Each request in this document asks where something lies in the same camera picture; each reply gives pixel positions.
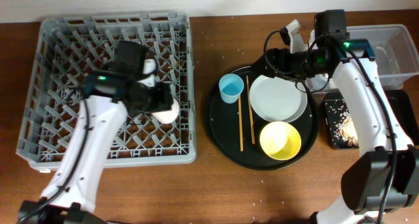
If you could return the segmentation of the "blue plastic cup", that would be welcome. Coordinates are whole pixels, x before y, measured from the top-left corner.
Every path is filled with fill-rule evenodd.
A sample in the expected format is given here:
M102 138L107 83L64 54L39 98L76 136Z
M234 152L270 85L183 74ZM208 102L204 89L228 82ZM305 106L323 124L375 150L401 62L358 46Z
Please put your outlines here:
M240 97L244 89L244 82L239 75L229 73L219 80L219 91L221 99L225 103L234 103Z

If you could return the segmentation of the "yellow bowl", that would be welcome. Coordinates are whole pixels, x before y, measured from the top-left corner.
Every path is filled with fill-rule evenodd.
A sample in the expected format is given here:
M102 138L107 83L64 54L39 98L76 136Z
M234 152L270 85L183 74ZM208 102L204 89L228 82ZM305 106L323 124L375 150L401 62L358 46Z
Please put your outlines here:
M302 146L298 130L287 122L270 122L259 135L263 152L274 160L289 160L297 156Z

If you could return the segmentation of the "pink plastic cup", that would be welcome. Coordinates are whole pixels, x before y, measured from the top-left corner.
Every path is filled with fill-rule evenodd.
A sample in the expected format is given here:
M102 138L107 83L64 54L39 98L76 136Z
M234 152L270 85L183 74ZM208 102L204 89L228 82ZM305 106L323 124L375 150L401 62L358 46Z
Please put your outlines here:
M173 98L173 104L169 110L151 113L151 115L162 124L170 124L176 120L179 115L179 110L179 103L175 98Z

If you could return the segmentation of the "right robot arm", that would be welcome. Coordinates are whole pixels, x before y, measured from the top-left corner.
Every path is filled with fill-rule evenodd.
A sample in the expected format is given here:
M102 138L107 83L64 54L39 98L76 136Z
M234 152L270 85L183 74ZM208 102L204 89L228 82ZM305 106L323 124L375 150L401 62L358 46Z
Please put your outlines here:
M251 65L267 77L294 83L327 74L350 112L359 142L359 159L343 174L341 195L314 212L311 223L380 223L384 214L412 206L418 196L418 150L403 130L378 77L373 48L353 39L343 10L314 18L314 40L306 45L299 26L280 30L283 49L263 50Z

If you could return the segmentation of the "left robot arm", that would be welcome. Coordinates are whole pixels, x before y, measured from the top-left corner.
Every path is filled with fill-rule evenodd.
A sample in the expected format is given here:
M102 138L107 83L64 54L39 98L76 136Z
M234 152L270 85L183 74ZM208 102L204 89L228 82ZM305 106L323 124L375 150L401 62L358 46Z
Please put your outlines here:
M60 167L37 202L22 203L19 223L104 222L94 215L98 185L128 115L150 113L170 124L179 114L170 84L157 82L156 73L148 46L119 41L113 59L85 78L79 116Z

